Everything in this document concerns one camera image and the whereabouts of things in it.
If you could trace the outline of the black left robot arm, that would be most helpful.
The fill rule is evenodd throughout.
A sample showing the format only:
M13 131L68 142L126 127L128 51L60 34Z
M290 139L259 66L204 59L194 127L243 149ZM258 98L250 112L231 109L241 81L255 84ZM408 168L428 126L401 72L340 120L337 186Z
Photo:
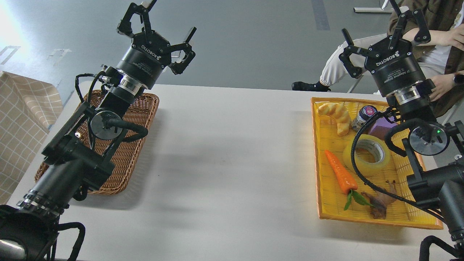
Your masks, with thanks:
M60 216L71 199L84 200L108 180L121 143L148 134L146 127L123 119L129 106L153 88L166 67L179 75L195 57L190 40L196 27L182 43L171 45L151 28L149 12L155 3L129 5L117 32L132 43L115 68L76 76L81 104L43 149L48 169L15 207L1 206L2 261L53 261L60 231L73 228L79 233L69 260L77 260L86 227L61 224Z

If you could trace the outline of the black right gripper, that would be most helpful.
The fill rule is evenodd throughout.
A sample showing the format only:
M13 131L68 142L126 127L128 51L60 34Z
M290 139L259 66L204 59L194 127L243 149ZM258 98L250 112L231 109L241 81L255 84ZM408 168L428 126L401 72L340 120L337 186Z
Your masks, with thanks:
M423 15L422 25L427 25L431 32L431 0L401 0L398 4L400 14L393 12L390 16L388 37L369 46L369 49L354 45L346 28L341 31L347 47L343 49L339 59L348 74L358 79L363 74L360 66L354 66L350 59L352 54L366 57L365 69L371 73L381 96L386 97L394 91L411 87L426 79L424 73L412 54L412 50L431 50L428 46L412 46L411 40L400 39L401 33L419 30L415 17Z

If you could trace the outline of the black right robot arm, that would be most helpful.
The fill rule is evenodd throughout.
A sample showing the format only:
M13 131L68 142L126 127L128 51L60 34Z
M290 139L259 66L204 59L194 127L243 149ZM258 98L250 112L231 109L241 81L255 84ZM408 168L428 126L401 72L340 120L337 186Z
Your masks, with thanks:
M431 244L436 244L453 255L456 261L462 261L463 158L456 159L447 166L424 171L415 154L438 155L447 149L450 140L454 141L462 153L463 124L456 121L454 125L441 125L437 123L430 108L429 94L434 83L425 78L412 54L413 46L431 40L422 11L401 11L394 0L390 3L399 16L393 35L364 49L355 46L348 31L342 30L348 45L339 58L348 74L353 78L359 78L362 73L360 67L352 64L350 55L364 56L365 69L372 74L381 96L384 96L389 104L386 111L376 112L357 132L350 147L350 160L355 173L365 185L423 210L447 225L454 246L435 236L428 236L420 245L419 260L429 260L429 248ZM385 143L390 151L409 159L413 174L407 176L407 183L414 201L386 192L366 179L357 168L355 147L358 139L365 129L380 117L394 117L395 121L399 122L399 125L385 135Z

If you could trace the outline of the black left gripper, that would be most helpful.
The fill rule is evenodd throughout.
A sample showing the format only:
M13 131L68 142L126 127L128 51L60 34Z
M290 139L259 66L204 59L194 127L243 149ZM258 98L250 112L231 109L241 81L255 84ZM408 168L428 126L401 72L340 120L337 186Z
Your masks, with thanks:
M121 61L116 66L118 71L124 75L130 76L141 83L145 89L152 89L157 79L168 64L171 63L171 56L159 54L159 49L170 46L170 43L157 32L152 31L149 20L149 12L153 4L131 3L117 26L117 32L132 38L132 43ZM133 15L139 15L143 30L141 33L134 34L131 26ZM173 62L169 65L174 75L182 74L191 61L195 58L195 52L192 50L190 40L195 34L197 28L193 26L183 43L172 47L178 47L184 53L184 57L179 62Z

